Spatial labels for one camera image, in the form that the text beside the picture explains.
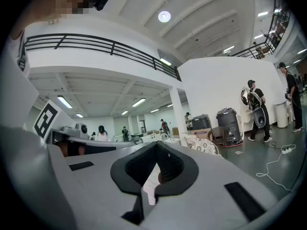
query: trash bin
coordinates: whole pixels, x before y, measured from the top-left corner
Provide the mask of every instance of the trash bin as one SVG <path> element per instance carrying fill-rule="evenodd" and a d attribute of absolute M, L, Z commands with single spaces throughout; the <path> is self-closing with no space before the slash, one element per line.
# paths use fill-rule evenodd
<path fill-rule="evenodd" d="M 287 103 L 286 102 L 287 101 L 275 104 L 278 128 L 286 128 L 288 126 Z"/>

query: man in black shirt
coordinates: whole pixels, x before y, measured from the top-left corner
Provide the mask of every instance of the man in black shirt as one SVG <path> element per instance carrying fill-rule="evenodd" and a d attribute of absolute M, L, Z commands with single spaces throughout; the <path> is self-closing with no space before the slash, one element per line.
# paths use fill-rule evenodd
<path fill-rule="evenodd" d="M 295 127 L 292 130 L 292 132 L 301 131 L 301 128 L 303 127 L 301 98 L 299 96 L 299 91 L 298 91 L 294 76 L 292 73 L 287 71 L 286 65 L 283 62 L 279 63 L 278 68 L 284 75 L 286 75 L 286 79 L 288 83 L 288 89 L 289 89 L 288 100 L 291 101 L 291 105 L 292 105 L 293 113 L 295 117 Z"/>
<path fill-rule="evenodd" d="M 261 89 L 256 89 L 255 81 L 249 80 L 248 86 L 250 87 L 250 91 L 257 94 L 259 96 L 259 98 L 261 99 L 261 108 L 263 109 L 264 115 L 265 115 L 265 126 L 263 127 L 265 136 L 263 138 L 263 141 L 269 142 L 269 141 L 272 140 L 272 137 L 270 137 L 270 120 L 269 120 L 269 113 L 268 113 L 267 107 L 265 106 L 266 100 L 264 98 L 264 94 L 263 94 Z M 254 121 L 253 129 L 251 131 L 250 137 L 248 137 L 249 140 L 255 141 L 255 136 L 258 132 L 258 129 L 259 128 Z"/>

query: power strip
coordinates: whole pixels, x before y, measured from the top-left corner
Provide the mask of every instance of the power strip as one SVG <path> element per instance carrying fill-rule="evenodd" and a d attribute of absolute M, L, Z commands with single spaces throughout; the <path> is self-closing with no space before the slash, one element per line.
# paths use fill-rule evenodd
<path fill-rule="evenodd" d="M 291 148 L 285 148 L 285 149 L 282 149 L 282 154 L 285 155 L 285 154 L 287 154 L 287 153 L 289 153 L 291 151 L 292 151 Z"/>

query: cardboard box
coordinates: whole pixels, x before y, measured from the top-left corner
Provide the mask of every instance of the cardboard box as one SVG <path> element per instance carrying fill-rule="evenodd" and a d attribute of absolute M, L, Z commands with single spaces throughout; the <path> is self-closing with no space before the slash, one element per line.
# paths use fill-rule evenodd
<path fill-rule="evenodd" d="M 179 136 L 178 128 L 173 128 L 173 136 Z"/>
<path fill-rule="evenodd" d="M 198 130 L 191 130 L 191 135 L 197 136 L 198 139 L 208 139 L 208 133 L 211 130 L 211 128 L 205 128 L 205 129 L 198 129 Z"/>

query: white pillar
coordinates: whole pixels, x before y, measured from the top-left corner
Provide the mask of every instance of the white pillar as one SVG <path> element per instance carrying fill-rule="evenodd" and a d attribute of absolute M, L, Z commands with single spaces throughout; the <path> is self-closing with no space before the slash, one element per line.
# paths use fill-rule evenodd
<path fill-rule="evenodd" d="M 142 131 L 141 131 L 141 124 L 140 124 L 140 117 L 139 117 L 139 115 L 137 115 L 136 118 L 138 120 L 139 134 L 141 134 Z"/>
<path fill-rule="evenodd" d="M 129 130 L 130 130 L 130 134 L 133 135 L 133 127 L 132 127 L 132 119 L 131 116 L 128 116 L 128 122 L 129 122 Z"/>
<path fill-rule="evenodd" d="M 185 124 L 184 113 L 182 110 L 182 105 L 180 102 L 177 88 L 176 87 L 170 88 L 169 94 L 171 95 L 172 99 L 181 145 L 187 147 L 188 145 L 186 141 L 183 139 L 183 133 L 187 133 L 188 131 L 187 131 L 187 126 Z"/>

